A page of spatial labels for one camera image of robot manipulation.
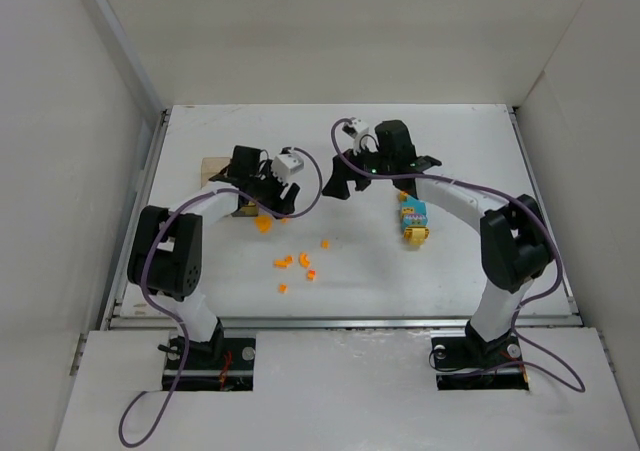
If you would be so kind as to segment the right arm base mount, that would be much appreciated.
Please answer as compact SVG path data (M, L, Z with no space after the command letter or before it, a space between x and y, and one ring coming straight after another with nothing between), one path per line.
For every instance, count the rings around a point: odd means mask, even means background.
M431 345L429 364L439 391L529 390L515 337L483 356L474 354L463 336L433 336Z

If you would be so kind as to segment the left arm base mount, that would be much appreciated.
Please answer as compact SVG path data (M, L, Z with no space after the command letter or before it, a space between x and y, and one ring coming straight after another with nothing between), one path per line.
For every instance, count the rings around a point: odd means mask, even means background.
M185 392L245 392L252 391L256 358L254 337L227 337L219 355L190 347L176 391ZM165 355L161 386L169 391L182 358L184 342L181 336L171 337L157 349Z

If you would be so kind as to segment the grey transparent container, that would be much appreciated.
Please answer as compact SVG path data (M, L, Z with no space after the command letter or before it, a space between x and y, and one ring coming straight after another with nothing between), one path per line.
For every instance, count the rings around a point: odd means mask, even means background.
M231 213L232 217L254 218L259 215L259 207L251 199L242 195L235 195L236 209Z

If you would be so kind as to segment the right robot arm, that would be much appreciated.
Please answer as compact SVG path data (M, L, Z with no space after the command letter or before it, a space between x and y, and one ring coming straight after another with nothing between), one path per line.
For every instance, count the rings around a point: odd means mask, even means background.
M494 351L511 334L513 316L530 283L558 258L537 201L432 173L441 161L417 153L401 120L369 127L355 118L342 118L333 124L330 136L335 138L339 131L352 145L333 157L323 196L346 200L351 191L389 180L396 189L443 209L478 233L486 285L465 335L472 353Z

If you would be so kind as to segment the orange half-round lego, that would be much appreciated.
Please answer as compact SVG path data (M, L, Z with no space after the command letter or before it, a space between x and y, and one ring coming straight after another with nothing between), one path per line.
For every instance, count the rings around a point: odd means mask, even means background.
M273 226L273 218L270 215L259 215L254 218L254 224L260 233L267 233Z

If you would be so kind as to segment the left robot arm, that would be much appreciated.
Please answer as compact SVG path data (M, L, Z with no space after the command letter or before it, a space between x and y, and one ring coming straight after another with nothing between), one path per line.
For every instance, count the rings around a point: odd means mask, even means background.
M303 158L291 148L266 160L261 155L257 148L236 146L201 190L175 206L148 205L140 213L127 277L152 309L176 323L179 355L214 354L224 340L220 320L199 289L205 228L249 203L278 217L295 211L300 187L289 180L304 168Z

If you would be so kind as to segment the yellow long lego plate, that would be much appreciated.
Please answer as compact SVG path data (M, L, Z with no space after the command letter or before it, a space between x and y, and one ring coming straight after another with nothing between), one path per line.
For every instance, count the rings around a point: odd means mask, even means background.
M252 201L246 201L240 211L246 216L256 216L258 214L258 208Z

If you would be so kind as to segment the aluminium front rail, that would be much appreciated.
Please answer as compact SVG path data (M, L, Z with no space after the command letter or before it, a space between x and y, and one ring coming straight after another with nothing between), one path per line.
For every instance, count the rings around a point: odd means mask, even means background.
M243 318L226 317L221 322L227 329L245 330L319 330L319 329L449 329L464 328L466 318ZM520 316L520 327L582 327L579 315L567 316ZM111 318L108 330L169 329L173 326L169 318Z

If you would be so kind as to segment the orange transparent container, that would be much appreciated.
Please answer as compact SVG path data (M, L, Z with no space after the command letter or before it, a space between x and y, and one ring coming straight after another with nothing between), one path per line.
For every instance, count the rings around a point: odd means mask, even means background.
M205 157L200 168L200 188L204 188L210 182L228 184L225 169L230 164L229 157Z

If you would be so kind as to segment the colourful lego figure stack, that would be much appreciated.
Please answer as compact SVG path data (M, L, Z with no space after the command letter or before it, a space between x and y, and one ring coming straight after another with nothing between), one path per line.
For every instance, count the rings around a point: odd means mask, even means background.
M422 246L430 234L426 203L406 192L399 193L398 201L403 239L410 246Z

